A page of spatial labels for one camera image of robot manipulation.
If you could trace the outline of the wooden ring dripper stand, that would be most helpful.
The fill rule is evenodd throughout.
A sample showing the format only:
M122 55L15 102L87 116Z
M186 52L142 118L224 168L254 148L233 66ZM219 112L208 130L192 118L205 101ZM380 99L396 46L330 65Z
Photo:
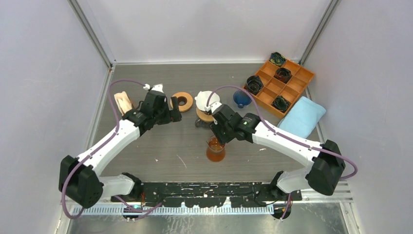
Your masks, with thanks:
M209 123L209 122L214 121L214 118L213 118L212 115L209 115L204 111L201 111L199 108L196 108L196 114L197 114L198 118L203 122Z

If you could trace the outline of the grey glass mug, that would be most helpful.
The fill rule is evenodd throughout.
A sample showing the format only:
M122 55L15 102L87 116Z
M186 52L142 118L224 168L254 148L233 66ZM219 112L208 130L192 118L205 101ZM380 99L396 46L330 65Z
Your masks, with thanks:
M197 118L195 120L194 125L195 125L196 128L209 129L209 126L212 122L213 122L213 120L212 121L205 121L205 120L202 120L200 118Z

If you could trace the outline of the blue transparent dripper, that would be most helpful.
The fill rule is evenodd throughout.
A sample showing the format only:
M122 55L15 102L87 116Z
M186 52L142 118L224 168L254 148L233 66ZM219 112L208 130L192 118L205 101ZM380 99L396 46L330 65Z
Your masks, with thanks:
M233 100L235 104L237 105L237 107L240 109L248 106L252 102L251 98L245 92L241 90L234 92Z

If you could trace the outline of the white paper coffee filter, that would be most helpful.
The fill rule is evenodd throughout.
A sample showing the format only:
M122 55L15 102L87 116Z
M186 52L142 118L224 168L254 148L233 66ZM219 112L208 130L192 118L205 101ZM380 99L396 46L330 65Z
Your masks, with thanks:
M212 91L200 91L197 96L194 98L196 101L196 106L199 110L205 112L207 107L207 100L209 96L212 97L209 99L209 104L214 102L220 102L220 97L216 93L212 93Z

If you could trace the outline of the amber glass cup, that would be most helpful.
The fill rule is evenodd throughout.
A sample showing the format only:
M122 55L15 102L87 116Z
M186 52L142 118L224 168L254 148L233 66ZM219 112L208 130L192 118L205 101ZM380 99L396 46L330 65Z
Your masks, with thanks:
M217 137L211 136L207 141L206 156L212 162L222 161L225 157L225 144L221 144Z

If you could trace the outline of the grey transparent dripper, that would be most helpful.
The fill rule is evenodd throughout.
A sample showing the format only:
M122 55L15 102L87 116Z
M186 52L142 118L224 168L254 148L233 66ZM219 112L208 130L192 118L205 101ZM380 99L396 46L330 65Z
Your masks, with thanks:
M197 108L199 108L201 111L208 112L208 109L207 109L208 97L196 97L195 100L196 100ZM220 98L219 97L212 97L209 100L209 104L211 104L213 102L216 102L216 101L220 102Z

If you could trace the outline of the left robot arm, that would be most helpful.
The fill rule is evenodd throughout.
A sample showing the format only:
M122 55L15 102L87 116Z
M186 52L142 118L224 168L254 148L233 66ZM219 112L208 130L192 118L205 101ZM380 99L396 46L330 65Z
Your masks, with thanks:
M142 181L130 173L102 176L106 166L130 143L155 125L181 121L177 97L170 99L162 91L151 89L137 108L128 110L117 125L96 145L76 157L61 161L59 190L84 209L100 199L120 196L137 201L143 193Z

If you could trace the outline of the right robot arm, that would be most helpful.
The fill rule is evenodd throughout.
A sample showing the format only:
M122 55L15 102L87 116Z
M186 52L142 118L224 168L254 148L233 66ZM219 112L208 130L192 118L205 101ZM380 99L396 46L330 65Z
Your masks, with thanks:
M207 108L213 117L209 127L221 144L233 139L247 141L276 150L300 163L303 168L277 172L269 185L276 200L288 194L313 189L322 195L332 195L345 169L339 148L333 141L311 141L281 130L256 114L244 117L228 105L214 102Z

